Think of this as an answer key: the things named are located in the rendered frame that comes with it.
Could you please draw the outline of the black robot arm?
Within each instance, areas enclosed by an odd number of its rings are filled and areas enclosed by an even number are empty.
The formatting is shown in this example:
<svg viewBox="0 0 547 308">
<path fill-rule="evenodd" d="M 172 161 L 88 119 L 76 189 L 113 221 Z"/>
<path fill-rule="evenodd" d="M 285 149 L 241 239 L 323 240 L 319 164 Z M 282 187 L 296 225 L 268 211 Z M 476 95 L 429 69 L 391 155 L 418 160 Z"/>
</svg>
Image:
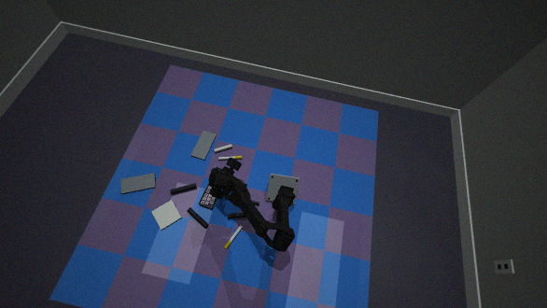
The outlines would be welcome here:
<svg viewBox="0 0 547 308">
<path fill-rule="evenodd" d="M 293 188 L 281 186 L 277 196 L 273 200 L 272 208 L 276 210 L 277 223 L 271 223 L 264 219 L 257 207 L 251 202 L 250 193 L 246 188 L 247 184 L 235 176 L 227 176 L 227 171 L 213 168 L 209 176 L 209 186 L 223 189 L 223 196 L 240 207 L 253 228 L 255 233 L 264 239 L 266 244 L 277 250 L 286 251 L 295 238 L 294 230 L 289 227 L 288 208 L 295 199 Z M 231 195 L 229 195 L 232 191 Z M 267 235 L 268 230 L 277 230 L 273 240 Z"/>
</svg>

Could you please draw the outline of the white flat square pad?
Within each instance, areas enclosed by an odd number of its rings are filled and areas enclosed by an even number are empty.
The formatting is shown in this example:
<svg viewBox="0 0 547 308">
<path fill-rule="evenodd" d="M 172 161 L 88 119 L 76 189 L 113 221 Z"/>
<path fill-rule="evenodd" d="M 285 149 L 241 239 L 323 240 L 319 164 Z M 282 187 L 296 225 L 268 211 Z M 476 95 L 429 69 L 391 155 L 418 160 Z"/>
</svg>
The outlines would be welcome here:
<svg viewBox="0 0 547 308">
<path fill-rule="evenodd" d="M 151 212 L 155 217 L 161 230 L 165 229 L 166 227 L 170 226 L 171 224 L 182 218 L 172 200 Z"/>
</svg>

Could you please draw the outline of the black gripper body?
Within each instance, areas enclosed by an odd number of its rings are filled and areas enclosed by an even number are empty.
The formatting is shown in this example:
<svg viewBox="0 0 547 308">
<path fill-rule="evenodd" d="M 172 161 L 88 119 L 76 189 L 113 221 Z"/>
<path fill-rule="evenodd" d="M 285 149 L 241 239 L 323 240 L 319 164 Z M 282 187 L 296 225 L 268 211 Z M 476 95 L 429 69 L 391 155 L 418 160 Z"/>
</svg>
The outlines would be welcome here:
<svg viewBox="0 0 547 308">
<path fill-rule="evenodd" d="M 225 168 L 224 170 L 227 171 L 227 176 L 230 177 L 230 176 L 233 176 L 232 174 L 234 173 L 233 169 L 235 169 L 236 171 L 238 171 L 242 165 L 242 163 L 240 163 L 239 161 L 233 159 L 233 158 L 229 158 L 227 163 L 226 163 L 228 166 L 230 166 L 231 168 Z M 218 199 L 222 199 L 223 198 L 223 190 L 221 189 L 218 189 L 218 188 L 211 188 L 210 190 L 210 194 Z"/>
</svg>

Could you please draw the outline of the keyboard with white letter keys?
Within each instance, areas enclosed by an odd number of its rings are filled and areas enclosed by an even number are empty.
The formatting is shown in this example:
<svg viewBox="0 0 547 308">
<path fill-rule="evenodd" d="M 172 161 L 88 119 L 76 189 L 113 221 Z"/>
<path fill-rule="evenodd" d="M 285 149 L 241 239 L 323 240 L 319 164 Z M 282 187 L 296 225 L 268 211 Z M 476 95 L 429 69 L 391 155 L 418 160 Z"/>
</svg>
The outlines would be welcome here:
<svg viewBox="0 0 547 308">
<path fill-rule="evenodd" d="M 216 201 L 217 201 L 217 198 L 212 196 L 209 192 L 211 190 L 212 187 L 209 186 L 209 182 L 203 192 L 203 195 L 199 201 L 199 205 L 203 206 L 203 207 L 206 207 L 206 208 L 209 208 L 209 209 L 213 209 Z"/>
</svg>

